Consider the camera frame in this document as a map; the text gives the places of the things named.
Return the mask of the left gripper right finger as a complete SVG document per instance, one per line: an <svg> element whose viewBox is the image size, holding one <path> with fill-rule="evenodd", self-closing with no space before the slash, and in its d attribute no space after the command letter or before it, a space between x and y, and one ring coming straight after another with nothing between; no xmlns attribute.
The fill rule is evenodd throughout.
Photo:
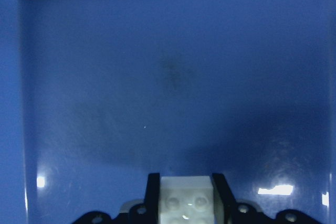
<svg viewBox="0 0 336 224"><path fill-rule="evenodd" d="M217 223L319 223L302 211L285 209L270 218L247 202L238 202L223 174L213 173L214 214Z"/></svg>

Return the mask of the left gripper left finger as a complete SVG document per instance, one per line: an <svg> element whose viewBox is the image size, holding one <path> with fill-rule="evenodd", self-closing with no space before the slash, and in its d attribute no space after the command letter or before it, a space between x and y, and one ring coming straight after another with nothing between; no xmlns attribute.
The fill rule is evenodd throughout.
<svg viewBox="0 0 336 224"><path fill-rule="evenodd" d="M148 174L143 202L112 218L105 212L90 211L72 223L159 223L160 174Z"/></svg>

